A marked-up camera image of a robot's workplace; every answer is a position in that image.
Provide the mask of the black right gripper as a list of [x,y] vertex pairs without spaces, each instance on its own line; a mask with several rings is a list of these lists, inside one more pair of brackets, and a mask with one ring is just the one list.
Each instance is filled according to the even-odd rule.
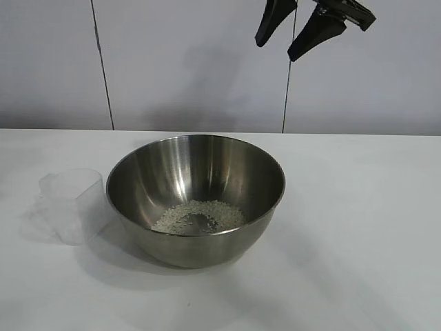
[[[290,45],[287,54],[291,62],[319,44],[341,35],[346,30],[345,20],[365,32],[376,17],[361,3],[353,0],[319,0],[305,27]],[[277,27],[296,9],[295,0],[266,0],[262,19],[254,37],[263,47]]]

